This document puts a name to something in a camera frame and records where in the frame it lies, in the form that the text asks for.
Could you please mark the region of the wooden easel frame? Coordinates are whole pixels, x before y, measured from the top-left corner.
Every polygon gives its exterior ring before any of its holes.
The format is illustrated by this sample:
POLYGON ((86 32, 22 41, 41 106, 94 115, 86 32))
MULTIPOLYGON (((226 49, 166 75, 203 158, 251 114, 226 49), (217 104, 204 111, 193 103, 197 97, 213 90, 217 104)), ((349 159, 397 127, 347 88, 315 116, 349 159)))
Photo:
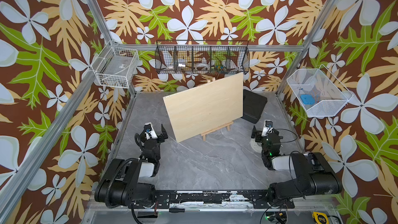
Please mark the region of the wooden easel frame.
POLYGON ((223 129, 223 128, 226 128, 227 131, 230 131, 230 130, 231 130, 231 125, 232 125, 233 123, 234 123, 234 122, 231 121, 231 122, 225 123, 225 124, 223 124, 223 125, 220 125, 220 126, 217 127, 217 128, 214 128, 214 129, 211 129, 211 130, 209 130, 209 131, 206 131, 206 132, 202 133, 201 136, 202 136, 203 141, 204 141, 204 142, 206 141, 206 137, 207 137, 209 134, 214 133, 214 132, 216 132, 216 131, 218 131, 218 130, 221 130, 221 129, 223 129))

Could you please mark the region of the light wooden board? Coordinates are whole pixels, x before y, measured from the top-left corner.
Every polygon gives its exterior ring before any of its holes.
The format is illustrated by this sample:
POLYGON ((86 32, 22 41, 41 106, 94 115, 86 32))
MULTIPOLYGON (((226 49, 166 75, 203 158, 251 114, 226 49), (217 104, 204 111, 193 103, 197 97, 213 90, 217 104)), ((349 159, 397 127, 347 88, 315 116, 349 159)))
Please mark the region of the light wooden board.
POLYGON ((243 116, 243 73, 163 98, 178 143, 243 116))

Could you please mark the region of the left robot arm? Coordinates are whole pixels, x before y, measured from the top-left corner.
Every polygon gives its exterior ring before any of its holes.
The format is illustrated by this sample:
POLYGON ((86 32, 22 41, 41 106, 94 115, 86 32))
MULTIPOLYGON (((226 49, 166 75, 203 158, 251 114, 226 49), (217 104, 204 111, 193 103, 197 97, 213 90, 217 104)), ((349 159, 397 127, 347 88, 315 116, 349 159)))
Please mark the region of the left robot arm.
POLYGON ((168 139, 164 126, 156 133, 151 122, 144 125, 134 140, 141 152, 138 158, 113 159, 102 176, 94 193, 96 202, 105 203, 107 208, 131 206, 137 203, 143 207, 155 204, 155 186, 140 183, 140 178, 155 177, 160 168, 161 144, 168 139))

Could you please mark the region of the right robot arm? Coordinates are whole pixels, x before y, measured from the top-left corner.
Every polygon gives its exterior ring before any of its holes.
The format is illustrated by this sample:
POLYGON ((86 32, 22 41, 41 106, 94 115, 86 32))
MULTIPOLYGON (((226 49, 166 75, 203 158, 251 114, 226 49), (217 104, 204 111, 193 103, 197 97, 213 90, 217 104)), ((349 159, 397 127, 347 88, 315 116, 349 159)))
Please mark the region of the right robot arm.
POLYGON ((251 141, 261 146, 264 166, 270 171, 288 171, 290 175, 290 180, 269 185, 265 197, 269 204, 342 192, 342 181, 321 153, 292 151, 281 155, 282 139, 270 123, 261 131, 254 127, 251 133, 251 141))

